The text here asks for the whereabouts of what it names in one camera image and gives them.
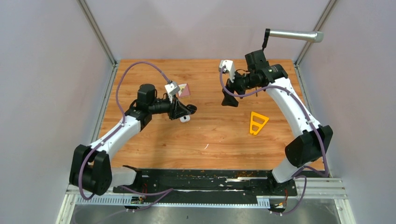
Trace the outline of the black earbud charging case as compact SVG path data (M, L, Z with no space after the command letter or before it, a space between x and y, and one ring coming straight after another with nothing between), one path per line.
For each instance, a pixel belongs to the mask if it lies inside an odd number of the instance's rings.
M194 114L197 111L197 107L195 105L188 104L186 107L189 110L190 114Z

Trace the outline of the white earbud charging case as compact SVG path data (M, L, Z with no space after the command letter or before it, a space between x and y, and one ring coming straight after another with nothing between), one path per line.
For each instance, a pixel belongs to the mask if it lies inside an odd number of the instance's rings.
M179 118L179 120L182 123L186 123L186 122L190 121L190 119L191 119L191 117L189 115L185 115L185 116L182 116L182 117Z

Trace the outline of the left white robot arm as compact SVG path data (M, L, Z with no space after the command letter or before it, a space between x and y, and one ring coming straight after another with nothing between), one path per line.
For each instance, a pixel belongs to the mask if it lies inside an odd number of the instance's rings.
M90 145L78 145L72 158L69 183L98 196L111 187L123 185L132 193L139 192L143 180L138 170L131 166L113 168L112 158L149 124L153 115L167 114L170 120L188 121L197 111L195 105L180 102L176 83L167 84L165 89L164 97L158 98L154 85L142 84L136 100L122 113L117 125Z

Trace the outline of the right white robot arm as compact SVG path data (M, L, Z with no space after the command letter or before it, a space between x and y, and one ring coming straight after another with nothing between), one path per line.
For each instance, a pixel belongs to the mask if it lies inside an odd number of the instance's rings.
M247 71L244 74L236 70L232 60L220 61L220 80L224 74L229 75L226 82L220 82L224 94L221 104L237 107L237 98L247 97L247 90L265 91L286 118L295 138L285 147L285 159L271 171L271 179L267 181L269 193L278 195L284 191L285 182L296 177L303 168L319 158L326 162L333 130L308 112L285 69L279 64L270 65L263 50L246 54L245 59Z

